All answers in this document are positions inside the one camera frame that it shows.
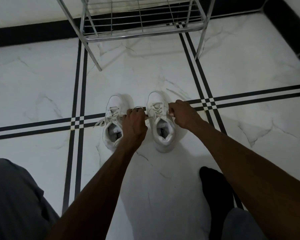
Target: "white marble floor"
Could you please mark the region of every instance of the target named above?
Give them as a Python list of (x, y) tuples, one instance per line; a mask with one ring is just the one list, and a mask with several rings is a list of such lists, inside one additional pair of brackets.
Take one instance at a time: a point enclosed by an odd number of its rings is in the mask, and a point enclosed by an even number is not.
[[(91, 43), (78, 39), (0, 48), (0, 157), (25, 167), (58, 214), (111, 155), (102, 128), (114, 93), (145, 106), (153, 90), (190, 101), (216, 129), (300, 180), (300, 61), (263, 14), (210, 21), (200, 32)], [(198, 171), (220, 170), (177, 127), (158, 153), (148, 133), (122, 184), (107, 239), (208, 239), (209, 206)]]

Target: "foot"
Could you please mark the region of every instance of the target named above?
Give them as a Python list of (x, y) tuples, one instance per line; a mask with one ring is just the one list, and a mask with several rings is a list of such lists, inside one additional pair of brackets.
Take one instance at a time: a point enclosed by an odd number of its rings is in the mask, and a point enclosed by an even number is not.
[(155, 148), (162, 153), (171, 151), (176, 132), (168, 102), (159, 92), (152, 92), (148, 97), (147, 111)]
[(114, 151), (123, 137), (122, 116), (129, 109), (128, 102), (120, 94), (110, 97), (104, 117), (103, 142), (105, 146)]
[(202, 167), (199, 171), (202, 191), (211, 211), (210, 240), (219, 240), (223, 223), (229, 211), (234, 208), (232, 187), (222, 173), (212, 168)]

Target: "white shoelace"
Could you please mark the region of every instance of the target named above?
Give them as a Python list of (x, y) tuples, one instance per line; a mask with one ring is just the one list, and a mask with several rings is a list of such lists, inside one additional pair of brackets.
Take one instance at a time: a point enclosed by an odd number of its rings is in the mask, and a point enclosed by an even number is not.
[(98, 125), (104, 126), (104, 125), (106, 124), (106, 123), (105, 123), (105, 122), (106, 122), (105, 119), (106, 119), (108, 122), (113, 122), (113, 121), (118, 121), (119, 117), (120, 117), (120, 114), (119, 114), (119, 108), (118, 108), (118, 107), (111, 107), (111, 108), (109, 108), (106, 117), (105, 117), (105, 118), (102, 118), (101, 120), (99, 120), (99, 121), (94, 125), (94, 127), (95, 127), (95, 126), (98, 126)]
[(155, 117), (158, 118), (158, 117), (161, 117), (161, 116), (164, 116), (164, 112), (162, 110), (162, 107), (161, 107), (162, 103), (154, 103), (152, 104), (152, 106), (150, 107), (150, 109), (152, 109), (154, 111), (154, 114), (155, 114)]

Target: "forearm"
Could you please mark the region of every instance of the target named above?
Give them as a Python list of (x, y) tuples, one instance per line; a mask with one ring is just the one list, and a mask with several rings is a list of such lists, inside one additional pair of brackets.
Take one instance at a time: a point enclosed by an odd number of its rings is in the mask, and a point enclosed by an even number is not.
[(119, 146), (46, 239), (105, 239), (132, 155), (132, 150)]
[(300, 234), (300, 181), (205, 121), (190, 131), (207, 147), (268, 237)]

